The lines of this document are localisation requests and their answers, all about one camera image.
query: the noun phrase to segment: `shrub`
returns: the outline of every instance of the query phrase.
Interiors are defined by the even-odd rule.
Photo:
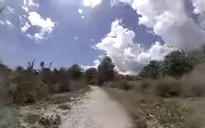
[[[156,94],[161,97],[180,96],[182,92],[182,83],[172,78],[158,80],[155,85]]]
[[[129,84],[126,80],[120,80],[120,81],[114,81],[114,82],[109,82],[107,85],[111,88],[119,88],[121,90],[131,90],[133,88],[133,85]]]
[[[10,96],[17,104],[34,103],[49,94],[48,86],[35,74],[22,73],[12,78],[11,82]]]

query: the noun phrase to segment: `sky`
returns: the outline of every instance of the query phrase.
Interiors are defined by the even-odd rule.
[[[205,44],[205,0],[0,0],[0,60],[137,74],[173,50]]]

